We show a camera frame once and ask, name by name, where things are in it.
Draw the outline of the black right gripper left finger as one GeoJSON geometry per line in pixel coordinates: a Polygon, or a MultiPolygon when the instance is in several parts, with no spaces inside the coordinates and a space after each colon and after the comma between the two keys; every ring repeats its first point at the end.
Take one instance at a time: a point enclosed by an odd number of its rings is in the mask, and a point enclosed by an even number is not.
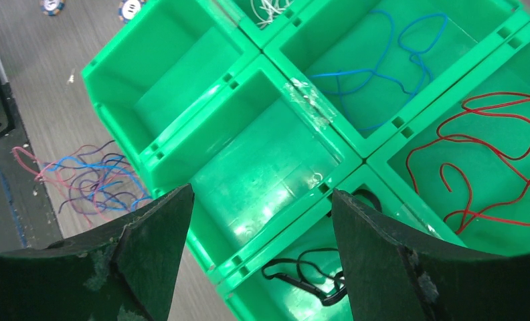
{"type": "Polygon", "coordinates": [[[0,320],[166,320],[194,200],[182,185],[45,249],[0,253],[0,320]]]}

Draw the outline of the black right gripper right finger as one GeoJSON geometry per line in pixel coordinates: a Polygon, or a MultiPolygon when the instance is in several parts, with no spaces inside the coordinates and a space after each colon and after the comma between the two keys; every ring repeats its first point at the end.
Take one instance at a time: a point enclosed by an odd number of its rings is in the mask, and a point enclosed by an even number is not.
{"type": "Polygon", "coordinates": [[[331,213],[355,320],[530,320],[530,253],[454,245],[341,190],[331,213]]]}

